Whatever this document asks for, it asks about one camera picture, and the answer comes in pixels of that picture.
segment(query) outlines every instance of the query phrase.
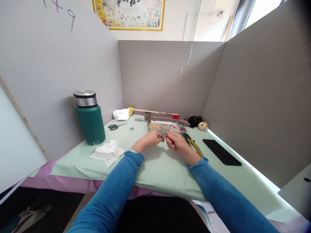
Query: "gray partition wall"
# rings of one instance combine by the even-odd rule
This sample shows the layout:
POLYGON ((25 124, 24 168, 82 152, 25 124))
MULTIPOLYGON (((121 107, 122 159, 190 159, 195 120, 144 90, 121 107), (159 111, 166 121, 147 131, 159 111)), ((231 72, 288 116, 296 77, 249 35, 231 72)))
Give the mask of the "gray partition wall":
POLYGON ((200 115, 224 42, 120 40, 123 107, 200 115))
POLYGON ((282 188, 311 162, 310 21, 287 1, 226 42, 202 116, 282 188))
POLYGON ((104 123, 122 108, 117 38, 83 1, 61 7, 0 3, 2 85, 49 161, 84 139, 74 91, 97 93, 104 123))

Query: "white paper towel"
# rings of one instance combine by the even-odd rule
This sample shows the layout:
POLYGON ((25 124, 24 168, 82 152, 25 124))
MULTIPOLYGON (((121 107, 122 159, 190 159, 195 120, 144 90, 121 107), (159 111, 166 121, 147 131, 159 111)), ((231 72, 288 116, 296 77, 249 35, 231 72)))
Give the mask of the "white paper towel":
POLYGON ((125 108, 121 110, 114 110, 112 115, 113 115, 113 118, 115 118, 116 120, 128 120, 130 118, 129 113, 130 113, 130 109, 125 108))
POLYGON ((98 146, 90 158, 105 161, 108 169, 123 153, 124 150, 118 147, 117 141, 111 140, 109 144, 104 143, 102 146, 98 146))

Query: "stainless steel cap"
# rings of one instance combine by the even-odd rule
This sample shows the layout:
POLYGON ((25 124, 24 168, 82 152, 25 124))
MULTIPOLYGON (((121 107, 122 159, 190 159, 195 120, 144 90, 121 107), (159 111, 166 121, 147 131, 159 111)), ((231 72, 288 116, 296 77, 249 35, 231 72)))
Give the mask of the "stainless steel cap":
POLYGON ((74 92, 74 97, 77 97, 77 98, 91 98, 95 96, 96 96, 96 93, 94 91, 89 91, 89 90, 81 90, 81 91, 74 92))
POLYGON ((97 106, 96 93, 94 91, 81 90, 74 92, 78 107, 97 106))

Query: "black phone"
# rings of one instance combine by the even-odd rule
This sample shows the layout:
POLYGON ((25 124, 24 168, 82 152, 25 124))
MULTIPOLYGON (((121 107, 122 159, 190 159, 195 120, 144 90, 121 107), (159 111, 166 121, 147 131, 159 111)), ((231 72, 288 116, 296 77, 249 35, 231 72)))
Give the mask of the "black phone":
POLYGON ((220 161, 225 165, 231 166, 242 166, 241 162, 232 156, 228 151, 226 151, 221 145, 215 140, 203 139, 203 142, 208 146, 208 148, 220 159, 220 161))

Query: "green water bottle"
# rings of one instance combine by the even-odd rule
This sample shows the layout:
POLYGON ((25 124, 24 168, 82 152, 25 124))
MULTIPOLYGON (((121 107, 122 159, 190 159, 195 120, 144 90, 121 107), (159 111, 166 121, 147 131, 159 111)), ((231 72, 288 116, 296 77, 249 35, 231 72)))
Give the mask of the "green water bottle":
POLYGON ((94 91, 74 92, 76 112, 87 144, 94 146, 105 140, 105 130, 100 107, 94 91))

